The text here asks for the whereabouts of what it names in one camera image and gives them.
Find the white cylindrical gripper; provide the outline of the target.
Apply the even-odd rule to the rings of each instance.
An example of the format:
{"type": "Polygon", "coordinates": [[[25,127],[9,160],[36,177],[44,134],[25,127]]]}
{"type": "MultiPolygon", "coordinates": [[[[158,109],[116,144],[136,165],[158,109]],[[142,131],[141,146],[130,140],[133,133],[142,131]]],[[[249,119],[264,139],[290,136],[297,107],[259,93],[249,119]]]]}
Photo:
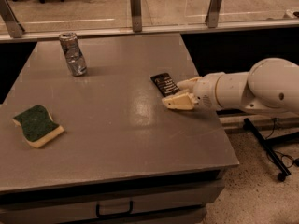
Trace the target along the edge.
{"type": "Polygon", "coordinates": [[[177,86],[183,91],[164,97],[162,102],[166,108],[172,110],[193,110],[197,103],[204,109],[222,110],[216,90],[218,81],[223,75],[223,72],[210,73],[203,77],[182,80],[177,86]]]}

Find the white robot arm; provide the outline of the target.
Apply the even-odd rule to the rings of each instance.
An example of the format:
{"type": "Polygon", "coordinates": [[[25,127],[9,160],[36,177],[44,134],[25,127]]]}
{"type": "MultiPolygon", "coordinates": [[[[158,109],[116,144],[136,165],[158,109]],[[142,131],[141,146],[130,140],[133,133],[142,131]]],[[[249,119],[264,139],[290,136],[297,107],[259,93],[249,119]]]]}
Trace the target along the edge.
{"type": "Polygon", "coordinates": [[[238,109],[268,117],[299,114],[299,65],[285,59],[267,58],[248,72],[210,73],[177,86],[179,92],[162,99],[172,110],[238,109]]]}

